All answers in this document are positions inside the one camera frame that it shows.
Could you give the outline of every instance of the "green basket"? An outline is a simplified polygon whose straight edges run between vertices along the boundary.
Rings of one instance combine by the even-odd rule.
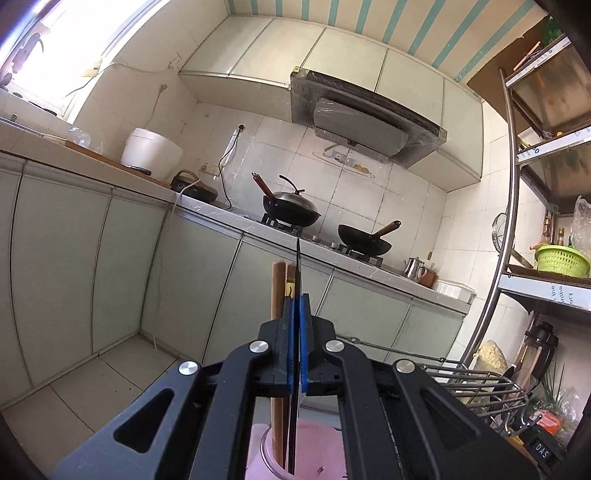
[[[535,251],[538,270],[569,277],[587,278],[589,262],[582,253],[570,247],[545,245]]]

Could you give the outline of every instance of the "window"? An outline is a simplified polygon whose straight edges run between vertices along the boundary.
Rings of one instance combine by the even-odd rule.
[[[60,115],[71,91],[88,80],[105,55],[159,0],[62,0],[42,21],[44,51],[37,44],[12,84]]]

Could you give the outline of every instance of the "wok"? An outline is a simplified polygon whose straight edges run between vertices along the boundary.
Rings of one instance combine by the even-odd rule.
[[[260,175],[253,173],[252,178],[265,194],[262,198],[262,205],[269,217],[295,226],[310,226],[320,217],[315,205],[300,195],[304,190],[298,190],[293,182],[279,175],[279,178],[288,181],[295,192],[273,193]]]
[[[392,248],[391,244],[380,237],[397,230],[400,225],[402,223],[399,220],[395,220],[373,234],[349,225],[339,225],[339,237],[351,250],[355,250],[363,255],[369,255],[370,257],[378,257],[384,255]]]

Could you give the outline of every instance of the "dish rack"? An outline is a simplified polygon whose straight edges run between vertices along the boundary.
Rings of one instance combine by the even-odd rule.
[[[470,370],[460,361],[404,352],[364,342],[357,337],[337,334],[337,338],[354,345],[409,357],[502,437],[517,436],[539,421],[530,420],[525,413],[529,402],[527,392],[496,372]]]

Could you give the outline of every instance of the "ceiling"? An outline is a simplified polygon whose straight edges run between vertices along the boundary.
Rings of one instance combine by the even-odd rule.
[[[231,15],[296,18],[387,43],[467,83],[546,13],[534,0],[225,0]]]

